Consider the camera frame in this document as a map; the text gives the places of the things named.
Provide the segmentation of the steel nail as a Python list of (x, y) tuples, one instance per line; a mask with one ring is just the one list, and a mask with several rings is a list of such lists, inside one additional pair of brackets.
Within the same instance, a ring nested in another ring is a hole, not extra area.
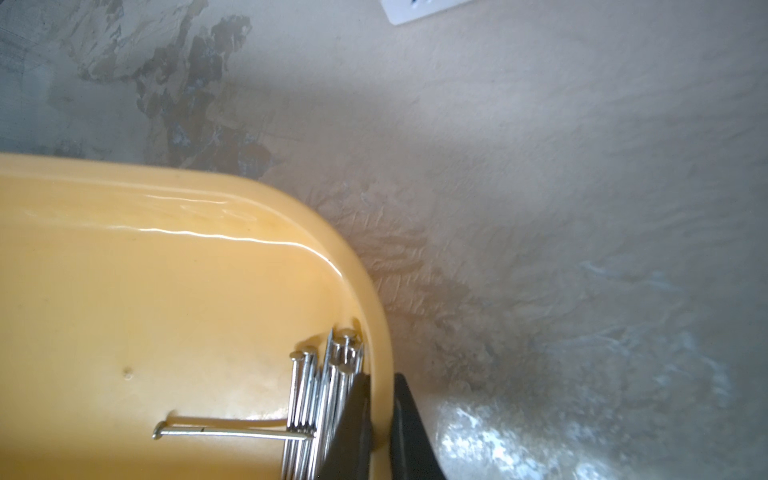
[(302, 345), (292, 362), (287, 430), (307, 434), (284, 442), (281, 477), (315, 479), (330, 453), (353, 382), (364, 366), (365, 347), (352, 328), (331, 330), (319, 352)]

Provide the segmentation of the yellow plastic storage box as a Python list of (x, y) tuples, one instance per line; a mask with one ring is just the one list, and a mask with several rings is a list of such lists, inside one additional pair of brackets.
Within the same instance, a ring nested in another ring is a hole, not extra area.
[(319, 215), (235, 176), (2, 155), (3, 478), (276, 479), (278, 441), (152, 430), (283, 425), (290, 353), (335, 327), (363, 338), (387, 479), (386, 317)]

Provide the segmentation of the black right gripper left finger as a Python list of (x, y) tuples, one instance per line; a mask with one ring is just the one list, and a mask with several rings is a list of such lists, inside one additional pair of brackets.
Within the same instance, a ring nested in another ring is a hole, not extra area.
[(369, 478), (372, 452), (370, 407), (370, 376), (356, 374), (317, 479)]

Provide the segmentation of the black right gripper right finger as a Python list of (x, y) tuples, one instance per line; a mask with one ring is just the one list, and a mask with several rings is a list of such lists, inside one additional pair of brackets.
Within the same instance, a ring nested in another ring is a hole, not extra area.
[(395, 480), (445, 480), (405, 376), (394, 375), (390, 465)]

